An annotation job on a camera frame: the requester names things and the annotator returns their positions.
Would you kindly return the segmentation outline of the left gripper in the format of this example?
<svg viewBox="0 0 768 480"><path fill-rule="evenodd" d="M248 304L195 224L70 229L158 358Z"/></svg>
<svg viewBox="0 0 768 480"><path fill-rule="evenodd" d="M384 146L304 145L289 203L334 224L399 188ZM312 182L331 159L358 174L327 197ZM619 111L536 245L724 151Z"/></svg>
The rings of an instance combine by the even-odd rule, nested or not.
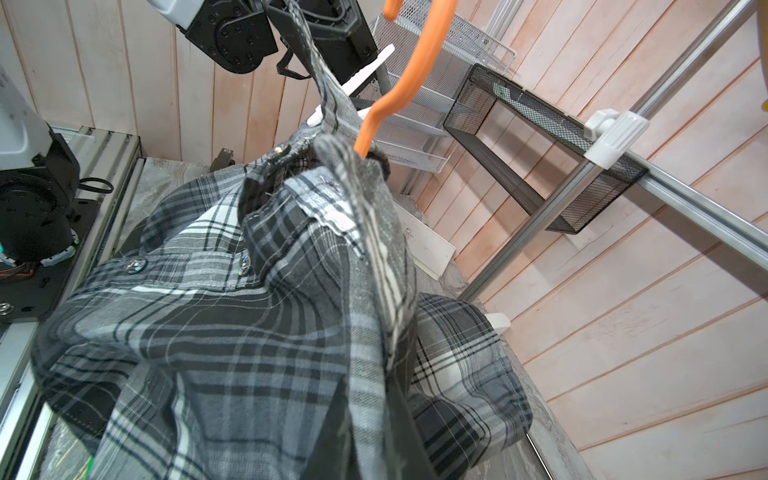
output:
<svg viewBox="0 0 768 480"><path fill-rule="evenodd" d="M357 1L298 1L312 40L337 80L344 84L372 63L378 47ZM284 43L308 67L299 29L285 1L266 1L267 16Z"/></svg>

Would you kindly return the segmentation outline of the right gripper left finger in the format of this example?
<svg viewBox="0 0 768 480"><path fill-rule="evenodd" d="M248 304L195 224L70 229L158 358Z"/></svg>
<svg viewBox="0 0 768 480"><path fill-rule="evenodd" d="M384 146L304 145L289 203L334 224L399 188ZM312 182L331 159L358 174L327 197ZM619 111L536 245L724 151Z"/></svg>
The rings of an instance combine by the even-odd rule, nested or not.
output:
<svg viewBox="0 0 768 480"><path fill-rule="evenodd" d="M359 479L348 382L342 377L334 391L323 426L301 479Z"/></svg>

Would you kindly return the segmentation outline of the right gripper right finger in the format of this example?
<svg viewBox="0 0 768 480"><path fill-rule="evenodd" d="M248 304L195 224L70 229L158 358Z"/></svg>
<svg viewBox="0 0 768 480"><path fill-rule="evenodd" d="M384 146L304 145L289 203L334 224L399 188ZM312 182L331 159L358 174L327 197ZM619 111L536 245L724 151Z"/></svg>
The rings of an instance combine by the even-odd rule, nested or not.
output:
<svg viewBox="0 0 768 480"><path fill-rule="evenodd" d="M388 377L386 383L384 442L388 479L437 478L408 403L394 377Z"/></svg>

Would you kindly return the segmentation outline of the orange hanger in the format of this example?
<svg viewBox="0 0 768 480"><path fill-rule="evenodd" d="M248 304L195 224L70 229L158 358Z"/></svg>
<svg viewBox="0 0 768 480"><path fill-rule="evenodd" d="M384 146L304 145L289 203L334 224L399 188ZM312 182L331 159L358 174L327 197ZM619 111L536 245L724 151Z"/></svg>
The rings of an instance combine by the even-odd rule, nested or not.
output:
<svg viewBox="0 0 768 480"><path fill-rule="evenodd" d="M419 92L431 72L448 35L458 5L457 0L438 0L431 7L401 79L391 91L378 99L363 120L354 150L366 158L380 124L405 108Z"/></svg>

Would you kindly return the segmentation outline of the grey plaid shirt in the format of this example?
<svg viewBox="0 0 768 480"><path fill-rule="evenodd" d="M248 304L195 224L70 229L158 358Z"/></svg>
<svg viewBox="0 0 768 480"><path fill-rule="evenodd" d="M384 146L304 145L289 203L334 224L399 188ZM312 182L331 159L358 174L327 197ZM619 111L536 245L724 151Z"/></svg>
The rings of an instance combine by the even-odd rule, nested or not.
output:
<svg viewBox="0 0 768 480"><path fill-rule="evenodd" d="M417 290L388 159L354 151L361 119L288 9L320 125L167 196L35 339L41 397L96 479L301 479L342 377L359 479L388 479L388 377L436 479L530 429L485 315Z"/></svg>

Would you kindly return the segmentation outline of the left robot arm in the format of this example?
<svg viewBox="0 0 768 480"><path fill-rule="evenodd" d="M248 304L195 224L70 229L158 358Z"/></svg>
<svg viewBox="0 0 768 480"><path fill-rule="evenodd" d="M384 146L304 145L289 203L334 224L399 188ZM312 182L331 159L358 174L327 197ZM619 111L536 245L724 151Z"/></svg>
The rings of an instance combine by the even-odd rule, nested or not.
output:
<svg viewBox="0 0 768 480"><path fill-rule="evenodd" d="M5 1L1 64L51 125L137 135L146 154L239 163L287 140L319 103L310 81L216 65L145 1Z"/></svg>

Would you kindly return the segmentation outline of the black mesh shelf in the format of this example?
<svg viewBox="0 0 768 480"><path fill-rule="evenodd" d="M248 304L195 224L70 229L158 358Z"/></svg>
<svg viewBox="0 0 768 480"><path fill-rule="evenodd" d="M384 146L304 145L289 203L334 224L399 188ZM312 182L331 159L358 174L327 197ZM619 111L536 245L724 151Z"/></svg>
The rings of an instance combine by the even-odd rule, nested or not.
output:
<svg viewBox="0 0 768 480"><path fill-rule="evenodd" d="M583 124L521 85L476 64L444 129L527 214L583 161Z"/></svg>

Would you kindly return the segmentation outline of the aluminium front rail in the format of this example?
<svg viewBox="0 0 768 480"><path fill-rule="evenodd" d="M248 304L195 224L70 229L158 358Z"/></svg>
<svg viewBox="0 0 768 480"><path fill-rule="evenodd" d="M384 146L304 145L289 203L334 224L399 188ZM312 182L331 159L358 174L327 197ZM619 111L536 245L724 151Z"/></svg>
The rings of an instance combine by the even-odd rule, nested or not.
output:
<svg viewBox="0 0 768 480"><path fill-rule="evenodd" d="M144 160L138 136L83 127L65 135L86 177L110 182L114 190L75 197L72 228L75 254L43 267L27 279L1 284L1 476L29 479L42 457L53 419L43 403L29 363L34 338L58 304L118 246Z"/></svg>

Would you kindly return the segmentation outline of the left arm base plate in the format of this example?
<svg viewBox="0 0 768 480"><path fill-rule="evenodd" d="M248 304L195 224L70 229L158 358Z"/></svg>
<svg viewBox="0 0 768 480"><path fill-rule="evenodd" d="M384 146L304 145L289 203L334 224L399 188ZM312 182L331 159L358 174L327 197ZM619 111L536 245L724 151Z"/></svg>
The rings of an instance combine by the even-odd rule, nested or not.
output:
<svg viewBox="0 0 768 480"><path fill-rule="evenodd" d="M45 320L62 299L65 286L75 269L90 230L97 218L100 202L77 199L71 231L76 234L74 253L53 266L38 265L31 276L21 273L1 280L1 323Z"/></svg>

